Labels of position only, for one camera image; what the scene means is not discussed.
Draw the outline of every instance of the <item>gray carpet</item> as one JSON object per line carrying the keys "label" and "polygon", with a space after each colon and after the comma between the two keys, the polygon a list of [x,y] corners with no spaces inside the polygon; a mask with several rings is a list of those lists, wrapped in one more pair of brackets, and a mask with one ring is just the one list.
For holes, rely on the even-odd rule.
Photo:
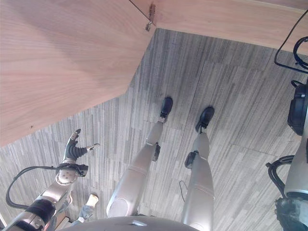
{"label": "gray carpet", "polygon": [[[76,219],[89,193],[95,192],[100,202],[91,220],[104,218],[116,183],[144,144],[163,98],[169,95],[173,110],[139,212],[180,220],[179,181],[188,183],[190,176],[183,163],[196,137],[199,114],[213,105],[216,112],[207,132],[215,189],[214,230],[280,231],[274,214],[274,201],[280,195],[265,164],[294,154],[299,146],[299,138],[286,123],[294,93],[290,80],[306,79],[275,66],[275,52],[158,29],[124,95],[0,149],[0,213],[8,221],[20,212],[5,204],[6,189],[17,172],[31,165],[56,166],[71,132],[81,128],[80,145],[99,142],[101,146],[78,161],[90,168],[75,185],[68,213]],[[280,61],[294,63],[288,52],[281,53]],[[287,170],[279,170],[284,180]],[[53,172],[44,170],[26,173],[13,188],[12,199],[29,204],[53,178]]]}

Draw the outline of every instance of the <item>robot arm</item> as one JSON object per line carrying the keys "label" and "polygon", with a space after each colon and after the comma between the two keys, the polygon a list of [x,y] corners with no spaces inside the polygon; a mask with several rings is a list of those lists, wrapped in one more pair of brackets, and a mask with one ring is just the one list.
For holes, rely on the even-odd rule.
{"label": "robot arm", "polygon": [[73,132],[67,142],[62,163],[57,167],[55,182],[51,184],[35,201],[18,215],[4,230],[8,231],[41,231],[50,219],[59,211],[65,200],[70,197],[77,177],[83,177],[88,166],[77,165],[79,157],[94,150],[98,143],[86,148],[77,148],[76,139],[80,129]]}
{"label": "robot arm", "polygon": [[[276,205],[277,220],[284,231],[308,231],[308,84],[292,81],[295,87],[291,101],[288,124],[297,135],[302,136],[294,156],[285,156],[270,164],[269,175],[280,189],[282,197]],[[280,180],[276,168],[290,163],[286,184]]]}

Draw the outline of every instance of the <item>wood grain surface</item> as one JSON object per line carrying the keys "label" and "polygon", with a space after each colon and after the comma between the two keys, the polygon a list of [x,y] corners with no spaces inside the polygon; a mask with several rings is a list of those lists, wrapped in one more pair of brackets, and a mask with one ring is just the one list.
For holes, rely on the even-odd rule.
{"label": "wood grain surface", "polygon": [[307,10],[308,9],[308,1],[306,0],[256,0],[267,2],[270,4],[276,4],[280,6],[287,6],[296,9]]}
{"label": "wood grain surface", "polygon": [[[273,0],[277,4],[254,0],[131,1],[146,15],[150,4],[155,4],[155,24],[159,28],[276,49],[281,46],[304,10],[308,9],[306,0],[298,4],[301,6],[299,9],[285,7],[278,3],[279,0]],[[307,31],[308,16],[298,24],[283,50],[293,51],[295,43],[307,36]],[[308,46],[303,44],[299,52],[308,55]]]}
{"label": "wood grain surface", "polygon": [[123,94],[155,26],[127,0],[1,1],[0,144]]}

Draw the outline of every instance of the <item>black wire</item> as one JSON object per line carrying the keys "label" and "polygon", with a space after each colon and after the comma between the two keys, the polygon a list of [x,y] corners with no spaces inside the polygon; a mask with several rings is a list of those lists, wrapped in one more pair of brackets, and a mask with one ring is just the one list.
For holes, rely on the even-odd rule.
{"label": "black wire", "polygon": [[308,70],[308,63],[304,62],[297,54],[297,50],[303,42],[308,42],[308,36],[303,37],[296,42],[294,49],[293,49],[293,55],[294,55],[295,60],[297,61],[297,64],[299,64],[302,68]]}
{"label": "black wire", "polygon": [[297,80],[292,80],[291,84],[293,87],[297,88],[299,85],[303,85],[303,83],[297,81]]}
{"label": "black wire", "polygon": [[184,181],[182,181],[182,180],[179,181],[179,186],[180,186],[180,190],[181,190],[181,196],[182,196],[183,202],[185,202],[185,199],[184,199],[184,196],[183,196],[183,190],[182,190],[181,182],[184,183],[186,189],[187,189],[187,185],[185,184]]}
{"label": "black wire", "polygon": [[279,49],[277,50],[276,54],[275,54],[275,58],[274,58],[274,63],[278,66],[282,66],[282,67],[285,67],[285,68],[288,68],[288,69],[291,69],[291,70],[294,70],[294,71],[298,71],[298,72],[301,72],[301,73],[305,73],[305,74],[308,74],[308,71],[303,71],[303,70],[300,70],[300,69],[297,69],[297,68],[294,68],[294,67],[290,67],[290,66],[287,66],[287,65],[283,65],[279,62],[277,62],[277,56],[278,56],[278,53],[280,52],[281,48],[285,45],[285,43],[287,42],[287,40],[289,39],[290,35],[292,34],[293,30],[295,29],[295,27],[297,26],[297,24],[302,20],[302,18],[308,13],[308,10],[306,10],[303,15],[298,19],[298,21],[294,24],[294,26],[292,27],[290,33],[288,34],[287,38],[285,39],[285,41],[283,42],[283,44],[279,47]]}
{"label": "black wire", "polygon": [[292,160],[294,158],[294,155],[287,155],[284,157],[279,158],[273,163],[267,163],[266,166],[268,169],[269,178],[274,182],[278,190],[280,191],[283,198],[286,198],[284,194],[284,187],[285,184],[280,179],[280,177],[277,174],[277,168],[281,165],[290,165],[292,163]]}
{"label": "black wire", "polygon": [[15,181],[17,181],[17,179],[22,176],[24,173],[28,172],[28,171],[31,171],[33,169],[37,169],[37,168],[41,168],[41,169],[46,169],[46,170],[60,170],[60,169],[68,169],[68,167],[49,167],[49,166],[31,166],[31,167],[26,167],[24,168],[23,170],[21,170],[14,178],[13,178],[13,181],[11,182],[10,186],[8,187],[8,190],[6,191],[6,195],[5,195],[5,200],[6,200],[6,203],[10,206],[10,207],[13,207],[13,208],[20,208],[20,209],[26,209],[28,208],[29,206],[28,205],[21,205],[21,204],[17,204],[17,203],[14,203],[11,198],[10,198],[10,190],[11,190],[11,187],[13,186],[13,184],[15,183]]}

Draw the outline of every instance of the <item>black robot shoe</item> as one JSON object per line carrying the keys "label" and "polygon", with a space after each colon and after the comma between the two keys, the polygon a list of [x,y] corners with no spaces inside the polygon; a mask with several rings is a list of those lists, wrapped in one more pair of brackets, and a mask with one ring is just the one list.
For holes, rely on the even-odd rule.
{"label": "black robot shoe", "polygon": [[204,109],[204,111],[200,115],[199,122],[196,125],[196,131],[201,132],[201,128],[206,129],[207,125],[211,121],[213,115],[214,115],[214,108],[212,106],[207,107]]}
{"label": "black robot shoe", "polygon": [[160,117],[164,118],[165,121],[167,120],[167,117],[169,113],[171,112],[173,105],[173,100],[171,97],[166,97],[163,101],[162,105],[162,111],[160,112]]}

